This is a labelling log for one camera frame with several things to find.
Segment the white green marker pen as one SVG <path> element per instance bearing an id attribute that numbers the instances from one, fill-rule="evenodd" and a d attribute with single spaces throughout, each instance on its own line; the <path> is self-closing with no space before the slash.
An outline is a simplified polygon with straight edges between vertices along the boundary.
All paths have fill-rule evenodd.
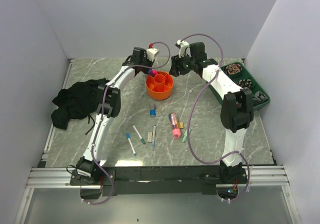
<path id="1" fill-rule="evenodd" d="M 146 141 L 144 140 L 144 138 L 142 137 L 141 133 L 138 131 L 137 127 L 133 124 L 132 128 L 134 129 L 134 131 L 136 132 L 136 134 L 138 135 L 140 141 L 142 142 L 143 145 L 146 144 Z"/>

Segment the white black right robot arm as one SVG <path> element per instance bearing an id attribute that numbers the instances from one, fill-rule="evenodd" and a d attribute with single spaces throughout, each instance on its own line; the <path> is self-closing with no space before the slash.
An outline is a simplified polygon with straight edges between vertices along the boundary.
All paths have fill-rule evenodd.
<path id="1" fill-rule="evenodd" d="M 198 74 L 222 99 L 220 121 L 225 128 L 225 142 L 216 178 L 231 183 L 246 173 L 242 168 L 244 138 L 254 119 L 253 94 L 235 84 L 213 58 L 208 58 L 203 42 L 179 39 L 179 53 L 171 58 L 170 75 L 178 77 L 190 71 Z"/>

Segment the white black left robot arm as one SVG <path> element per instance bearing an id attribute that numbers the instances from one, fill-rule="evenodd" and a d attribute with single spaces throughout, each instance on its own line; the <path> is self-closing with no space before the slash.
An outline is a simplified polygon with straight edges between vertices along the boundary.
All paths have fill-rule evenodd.
<path id="1" fill-rule="evenodd" d="M 159 50 L 135 47 L 122 64 L 120 71 L 104 86 L 98 87 L 98 101 L 95 125 L 89 144 L 71 174 L 71 186 L 112 185 L 112 177 L 105 174 L 102 149 L 114 119 L 121 110 L 121 90 L 139 73 L 148 73 Z"/>

